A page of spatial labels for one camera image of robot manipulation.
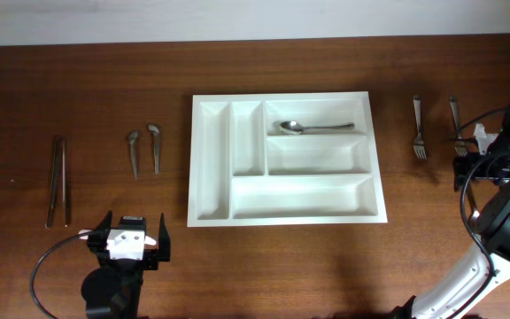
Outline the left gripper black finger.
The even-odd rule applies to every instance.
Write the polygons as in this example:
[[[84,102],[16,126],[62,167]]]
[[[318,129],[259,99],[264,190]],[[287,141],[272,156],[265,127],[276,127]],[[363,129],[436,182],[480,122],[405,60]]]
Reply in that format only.
[[[158,227],[158,260],[171,260],[171,239],[166,228],[164,214],[161,214],[160,216]]]
[[[112,210],[104,219],[91,231],[87,239],[88,248],[105,248],[112,225]]]

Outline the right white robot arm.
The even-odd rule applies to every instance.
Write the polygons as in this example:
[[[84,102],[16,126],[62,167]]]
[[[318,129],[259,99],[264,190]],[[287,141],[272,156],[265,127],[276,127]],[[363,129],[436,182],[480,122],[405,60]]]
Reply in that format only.
[[[490,292],[510,280],[510,104],[498,135],[476,152],[453,159],[460,217],[473,244],[431,290],[395,307],[391,318],[462,318]]]

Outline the steel fork nearer tray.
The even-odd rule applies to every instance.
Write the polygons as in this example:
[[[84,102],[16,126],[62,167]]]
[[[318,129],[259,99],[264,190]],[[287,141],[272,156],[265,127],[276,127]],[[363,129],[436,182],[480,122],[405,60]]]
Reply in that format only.
[[[413,96],[413,108],[415,113],[417,130],[416,138],[413,140],[413,150],[418,159],[425,160],[427,158],[427,153],[423,138],[421,98],[418,95]]]

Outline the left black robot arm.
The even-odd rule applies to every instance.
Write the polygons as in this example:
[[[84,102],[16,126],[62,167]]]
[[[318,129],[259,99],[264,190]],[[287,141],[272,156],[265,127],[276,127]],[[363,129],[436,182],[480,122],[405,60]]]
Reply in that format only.
[[[136,318],[143,273],[156,271],[171,260],[171,239],[161,215],[158,237],[147,235],[143,217],[123,216],[112,226],[112,212],[92,230],[80,230],[81,239],[95,254],[99,267],[81,285],[88,318]]]

